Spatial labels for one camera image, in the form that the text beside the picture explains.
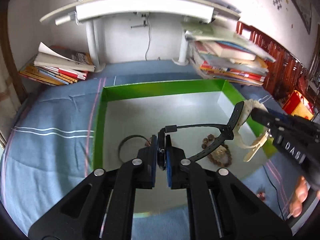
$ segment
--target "finger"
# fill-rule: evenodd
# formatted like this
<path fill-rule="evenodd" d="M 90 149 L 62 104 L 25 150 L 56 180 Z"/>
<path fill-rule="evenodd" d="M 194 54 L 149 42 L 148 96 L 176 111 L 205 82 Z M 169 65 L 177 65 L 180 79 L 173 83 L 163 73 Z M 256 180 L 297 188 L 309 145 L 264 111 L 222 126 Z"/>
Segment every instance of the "finger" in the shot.
<path fill-rule="evenodd" d="M 301 203 L 306 200 L 308 196 L 308 187 L 305 179 L 298 180 L 295 193 Z"/>
<path fill-rule="evenodd" d="M 292 198 L 289 210 L 290 214 L 295 218 L 298 217 L 302 212 L 302 203 L 299 201 L 296 195 L 294 195 Z"/>

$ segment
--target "human hand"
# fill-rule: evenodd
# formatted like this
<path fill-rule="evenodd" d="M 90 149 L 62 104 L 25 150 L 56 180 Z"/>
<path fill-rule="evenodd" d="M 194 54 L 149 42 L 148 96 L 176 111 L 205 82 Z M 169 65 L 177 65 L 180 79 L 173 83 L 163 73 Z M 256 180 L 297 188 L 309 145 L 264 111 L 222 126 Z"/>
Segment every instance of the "human hand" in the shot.
<path fill-rule="evenodd" d="M 302 212 L 302 203 L 307 199 L 308 187 L 306 179 L 301 176 L 298 178 L 297 185 L 289 206 L 290 214 L 293 217 L 298 217 Z M 317 192 L 317 197 L 320 198 L 320 191 Z"/>

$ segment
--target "white stripe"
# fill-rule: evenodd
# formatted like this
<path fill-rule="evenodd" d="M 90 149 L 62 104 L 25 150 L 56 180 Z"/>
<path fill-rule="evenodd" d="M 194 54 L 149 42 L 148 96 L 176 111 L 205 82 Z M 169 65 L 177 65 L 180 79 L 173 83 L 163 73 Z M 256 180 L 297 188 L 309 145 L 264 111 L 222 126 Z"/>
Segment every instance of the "white stripe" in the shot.
<path fill-rule="evenodd" d="M 38 128 L 32 128 L 32 127 L 17 127 L 16 126 L 16 128 L 19 128 L 19 129 L 31 129 L 31 130 L 37 130 L 37 131 L 58 130 L 58 131 L 63 132 L 63 133 L 88 132 L 88 130 L 63 131 L 63 130 L 60 130 L 60 129 L 54 128 L 54 127 L 47 128 L 47 129 L 38 129 Z"/>
<path fill-rule="evenodd" d="M 71 138 L 86 138 L 86 137 L 87 137 L 86 135 L 63 136 L 63 135 L 58 134 L 58 133 L 55 133 L 55 132 L 50 132 L 50 133 L 36 133 L 36 132 L 31 132 L 31 131 L 19 131 L 19 130 L 15 130 L 15 131 L 17 131 L 17 132 L 33 133 L 33 134 L 41 135 L 41 136 L 56 134 L 56 135 L 59 135 L 59 136 L 61 136 L 61 137 L 63 137 L 63 138 L 66 138 L 66 139 L 71 139 Z"/>
<path fill-rule="evenodd" d="M 265 102 L 267 102 L 271 98 L 272 98 L 272 96 L 269 96 L 266 100 L 264 100 L 263 102 L 260 102 L 260 103 L 264 104 Z"/>
<path fill-rule="evenodd" d="M 258 102 L 260 102 L 260 100 L 263 100 L 264 98 L 266 98 L 266 97 L 269 97 L 270 95 L 266 95 L 266 96 L 264 96 L 263 98 L 260 98 L 259 100 L 258 100 Z"/>

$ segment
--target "blue bedsheet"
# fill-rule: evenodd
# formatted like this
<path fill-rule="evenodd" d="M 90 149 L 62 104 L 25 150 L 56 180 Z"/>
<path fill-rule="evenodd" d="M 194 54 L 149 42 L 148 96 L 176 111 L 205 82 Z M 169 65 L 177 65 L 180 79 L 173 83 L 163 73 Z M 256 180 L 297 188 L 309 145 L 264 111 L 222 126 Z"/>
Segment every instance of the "blue bedsheet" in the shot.
<path fill-rule="evenodd" d="M 200 79 L 191 66 L 170 61 L 109 65 L 90 80 L 48 87 L 31 98 L 10 135 L 1 159 L 1 201 L 25 233 L 30 226 L 84 179 L 92 170 L 93 130 L 100 92 L 104 86 L 137 82 Z M 282 111 L 263 88 L 235 85 L 245 98 L 260 100 Z M 275 154 L 265 168 L 279 192 L 284 215 L 298 173 L 282 155 Z M 266 192 L 266 204 L 280 214 L 276 192 L 262 168 L 243 180 L 254 193 Z M 147 218 L 135 218 L 133 239 L 188 239 L 187 207 Z"/>

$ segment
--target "open book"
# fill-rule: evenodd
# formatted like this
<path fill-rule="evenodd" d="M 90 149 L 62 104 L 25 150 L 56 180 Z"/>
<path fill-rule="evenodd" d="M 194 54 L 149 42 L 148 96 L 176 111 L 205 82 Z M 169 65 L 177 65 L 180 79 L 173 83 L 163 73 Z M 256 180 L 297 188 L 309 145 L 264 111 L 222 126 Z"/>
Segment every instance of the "open book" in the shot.
<path fill-rule="evenodd" d="M 49 48 L 42 42 L 39 45 L 39 53 L 34 61 L 35 66 L 52 67 L 62 70 L 77 70 L 94 72 L 89 54 L 64 49 L 58 46 Z"/>

